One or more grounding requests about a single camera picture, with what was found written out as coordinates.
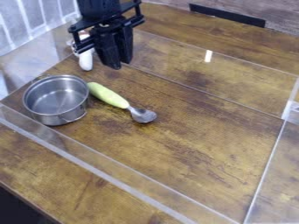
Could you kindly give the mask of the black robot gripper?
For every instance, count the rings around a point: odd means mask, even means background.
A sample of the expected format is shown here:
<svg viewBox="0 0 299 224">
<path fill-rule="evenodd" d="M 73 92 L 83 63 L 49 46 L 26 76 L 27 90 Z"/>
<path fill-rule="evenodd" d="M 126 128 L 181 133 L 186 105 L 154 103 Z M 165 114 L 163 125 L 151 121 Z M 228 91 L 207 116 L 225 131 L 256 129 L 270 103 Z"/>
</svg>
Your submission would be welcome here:
<svg viewBox="0 0 299 224">
<path fill-rule="evenodd" d="M 129 64 L 134 58 L 134 28 L 146 21 L 141 4 L 142 0 L 78 0 L 82 19 L 69 28 L 74 48 L 78 53 L 94 48 L 102 63 L 117 70 L 121 61 Z"/>
</svg>

